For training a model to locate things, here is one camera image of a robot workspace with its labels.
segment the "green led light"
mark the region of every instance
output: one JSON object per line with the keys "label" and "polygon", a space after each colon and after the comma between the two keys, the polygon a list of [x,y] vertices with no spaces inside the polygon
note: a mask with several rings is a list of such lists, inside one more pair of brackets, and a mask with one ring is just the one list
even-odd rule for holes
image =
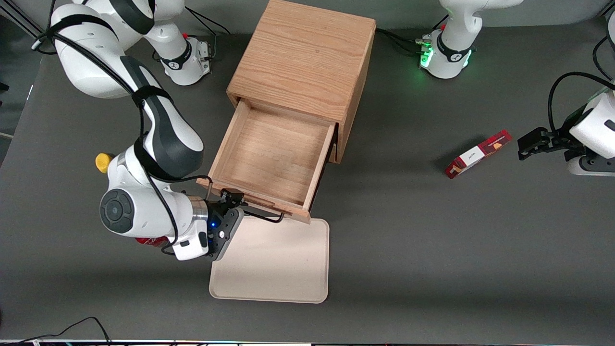
{"label": "green led light", "polygon": [[472,55],[472,49],[470,49],[470,51],[467,53],[466,62],[463,63],[463,67],[467,66],[467,61],[468,59],[470,59],[470,55]]}
{"label": "green led light", "polygon": [[431,57],[433,55],[434,55],[434,49],[430,47],[427,50],[427,52],[423,53],[423,56],[421,56],[421,66],[423,66],[424,68],[427,68],[427,66],[429,66],[429,62],[431,61]]}

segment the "black strap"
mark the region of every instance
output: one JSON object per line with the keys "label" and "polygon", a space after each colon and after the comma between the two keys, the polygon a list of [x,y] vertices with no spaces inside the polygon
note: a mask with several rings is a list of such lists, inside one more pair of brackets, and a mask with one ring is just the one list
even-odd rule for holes
{"label": "black strap", "polygon": [[[137,107],[141,107],[143,102],[148,97],[155,96],[155,95],[165,97],[169,99],[171,102],[173,102],[173,99],[171,99],[171,96],[169,95],[168,92],[162,90],[159,87],[155,87],[155,86],[140,87],[137,91],[135,91],[132,94],[132,101],[135,102]],[[135,141],[134,148],[135,148],[135,156],[137,157],[137,160],[139,160],[139,163],[141,163],[143,168],[146,171],[148,171],[151,175],[153,175],[155,178],[163,179],[163,180],[177,180],[176,177],[171,176],[164,169],[162,169],[160,165],[158,165],[156,160],[154,160],[154,158],[145,150],[145,148],[143,147],[143,139],[141,137],[137,138],[137,140]]]}
{"label": "black strap", "polygon": [[169,101],[173,102],[173,99],[171,99],[171,96],[169,95],[168,92],[160,89],[159,87],[155,87],[155,86],[140,87],[137,91],[135,91],[132,94],[132,102],[134,102],[137,105],[137,107],[141,107],[141,104],[143,103],[143,101],[145,101],[148,97],[154,96],[154,95],[164,97],[165,99],[168,99]]}
{"label": "black strap", "polygon": [[192,44],[190,44],[190,42],[186,40],[186,49],[184,49],[184,52],[179,57],[175,59],[164,59],[161,57],[160,60],[171,70],[180,70],[184,66],[184,63],[187,62],[188,59],[190,59],[191,55]]}
{"label": "black strap", "polygon": [[[111,7],[117,12],[117,15],[126,22],[126,24],[135,30],[137,33],[145,35],[149,33],[154,26],[154,18],[149,18],[146,14],[135,5],[133,1],[128,0],[109,0]],[[154,14],[156,8],[155,1],[148,1],[148,6]]]}
{"label": "black strap", "polygon": [[446,59],[448,60],[448,62],[458,62],[458,61],[460,61],[463,57],[466,56],[466,54],[472,48],[472,47],[469,47],[469,48],[464,49],[464,50],[450,49],[442,41],[442,33],[440,33],[438,35],[436,43],[438,45],[438,49],[440,50],[440,52],[442,52],[442,54],[444,54],[446,56]]}
{"label": "black strap", "polygon": [[143,168],[149,172],[154,178],[162,179],[162,180],[177,180],[176,177],[173,177],[166,173],[154,160],[154,158],[145,150],[143,146],[143,139],[141,137],[137,138],[134,144],[135,156],[139,163],[143,166]]}
{"label": "black strap", "polygon": [[93,16],[93,15],[89,15],[89,14],[73,14],[73,15],[69,15],[67,17],[62,18],[59,22],[57,22],[56,24],[52,25],[49,27],[49,30],[47,30],[47,32],[45,33],[44,36],[47,36],[48,38],[53,36],[55,33],[59,32],[62,29],[65,29],[69,26],[73,26],[73,25],[79,25],[79,24],[83,24],[83,23],[94,23],[94,24],[99,24],[104,26],[105,28],[111,30],[111,32],[113,33],[113,35],[115,35],[117,37],[117,34],[115,33],[115,31],[113,31],[113,29],[111,28],[111,25],[109,25],[109,23],[107,23],[106,21]]}

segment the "wooden drawer cabinet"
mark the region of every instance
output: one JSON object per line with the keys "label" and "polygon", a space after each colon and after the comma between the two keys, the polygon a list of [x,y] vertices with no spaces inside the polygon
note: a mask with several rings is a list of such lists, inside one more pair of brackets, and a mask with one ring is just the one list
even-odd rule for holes
{"label": "wooden drawer cabinet", "polygon": [[209,173],[214,189],[309,223],[324,165],[345,151],[375,29],[373,19],[270,0],[226,90],[236,111]]}

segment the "yellow knob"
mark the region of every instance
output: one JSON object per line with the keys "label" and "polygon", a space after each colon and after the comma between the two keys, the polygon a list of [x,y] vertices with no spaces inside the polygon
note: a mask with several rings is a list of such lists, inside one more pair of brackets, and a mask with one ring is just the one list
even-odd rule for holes
{"label": "yellow knob", "polygon": [[109,168],[109,163],[113,157],[107,153],[100,153],[96,155],[96,168],[102,173],[107,174],[107,169]]}

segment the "beige tray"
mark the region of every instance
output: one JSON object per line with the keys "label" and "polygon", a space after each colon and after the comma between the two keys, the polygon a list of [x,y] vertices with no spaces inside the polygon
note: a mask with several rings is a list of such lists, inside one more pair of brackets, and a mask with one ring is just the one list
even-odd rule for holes
{"label": "beige tray", "polygon": [[328,294],[329,224],[244,217],[224,257],[214,262],[217,299],[322,303]]}

